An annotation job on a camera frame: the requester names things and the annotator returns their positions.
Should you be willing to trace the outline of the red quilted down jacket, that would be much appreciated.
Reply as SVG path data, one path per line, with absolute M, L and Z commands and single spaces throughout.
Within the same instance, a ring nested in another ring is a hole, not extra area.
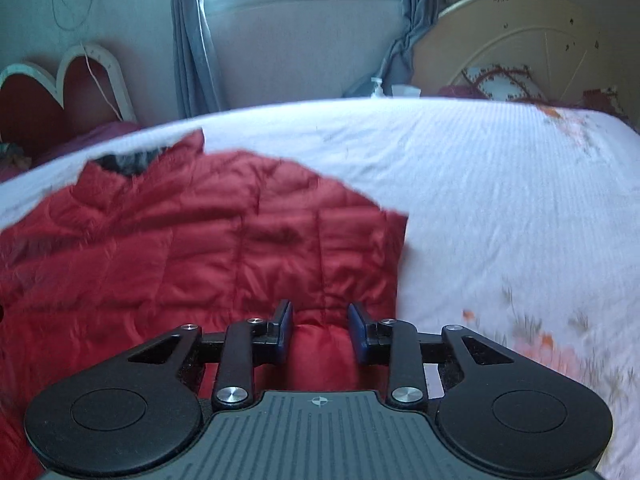
M 194 132 L 124 177 L 88 162 L 1 234 L 1 474 L 40 466 L 23 430 L 48 385 L 173 328 L 221 332 L 292 302 L 285 369 L 261 387 L 383 389 L 347 307 L 396 313 L 407 219 L 285 159 L 206 153 Z

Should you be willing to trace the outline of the white floral bed quilt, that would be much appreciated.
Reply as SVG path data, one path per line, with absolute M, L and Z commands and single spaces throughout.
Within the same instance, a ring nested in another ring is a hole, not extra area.
M 88 162 L 135 177 L 186 136 L 296 162 L 407 219 L 396 313 L 459 322 L 593 388 L 601 463 L 639 474 L 639 137 L 592 110 L 454 99 L 273 105 L 146 129 L 1 187 L 1 234 Z

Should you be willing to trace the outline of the white plastic bottle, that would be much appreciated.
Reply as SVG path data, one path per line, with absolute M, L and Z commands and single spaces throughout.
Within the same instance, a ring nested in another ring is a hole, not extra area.
M 382 82 L 383 81 L 381 78 L 378 78 L 378 77 L 371 78 L 371 84 L 372 84 L 371 98 L 372 99 L 384 98 L 385 94 L 382 87 Z

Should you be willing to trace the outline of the left blue-grey curtain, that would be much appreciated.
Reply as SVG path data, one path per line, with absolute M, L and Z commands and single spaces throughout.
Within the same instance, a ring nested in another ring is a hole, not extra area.
M 204 0 L 170 0 L 177 102 L 192 118 L 228 108 Z

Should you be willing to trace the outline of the blue-grey curtain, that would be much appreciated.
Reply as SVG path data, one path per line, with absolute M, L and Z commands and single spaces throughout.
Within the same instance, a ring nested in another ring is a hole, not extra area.
M 228 108 L 204 0 L 170 0 L 177 102 L 192 118 Z
M 382 90 L 389 94 L 393 84 L 408 84 L 414 74 L 413 49 L 435 26 L 439 16 L 439 0 L 401 0 L 402 26 L 399 35 L 384 54 L 380 67 L 365 76 L 344 93 L 345 98 L 370 96 L 372 78 L 382 80 Z

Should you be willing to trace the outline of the embroidered white pillow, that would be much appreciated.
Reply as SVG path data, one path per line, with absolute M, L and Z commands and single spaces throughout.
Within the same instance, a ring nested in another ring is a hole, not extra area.
M 462 70 L 465 81 L 491 101 L 543 103 L 547 97 L 526 64 L 489 64 Z

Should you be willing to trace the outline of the red heart-shaped headboard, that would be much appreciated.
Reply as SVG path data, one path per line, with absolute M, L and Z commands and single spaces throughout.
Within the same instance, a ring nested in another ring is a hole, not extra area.
M 135 122 L 120 64 L 98 44 L 76 44 L 54 75 L 36 63 L 1 72 L 1 141 L 31 158 L 112 122 Z

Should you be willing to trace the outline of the red patterned pillow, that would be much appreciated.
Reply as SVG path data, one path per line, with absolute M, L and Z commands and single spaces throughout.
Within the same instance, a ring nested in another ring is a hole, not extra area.
M 628 122 L 629 120 L 622 104 L 620 104 L 616 86 L 585 90 L 582 92 L 582 105 L 587 110 L 608 114 L 617 117 L 623 122 Z

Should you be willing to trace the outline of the cream round headboard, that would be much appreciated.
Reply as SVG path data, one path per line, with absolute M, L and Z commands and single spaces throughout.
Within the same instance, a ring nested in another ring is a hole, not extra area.
M 525 64 L 544 95 L 564 103 L 582 92 L 623 88 L 613 43 L 575 0 L 461 0 L 439 14 L 413 48 L 411 83 L 424 96 L 462 83 L 462 70 Z

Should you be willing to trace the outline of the right blue-grey curtain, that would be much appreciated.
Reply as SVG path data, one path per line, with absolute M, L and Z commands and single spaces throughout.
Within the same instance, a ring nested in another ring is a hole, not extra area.
M 365 76 L 344 93 L 345 98 L 370 96 L 372 78 L 382 80 L 382 90 L 389 94 L 393 84 L 408 84 L 414 74 L 413 49 L 435 26 L 439 16 L 439 0 L 401 0 L 402 26 L 399 35 L 384 54 L 380 67 Z

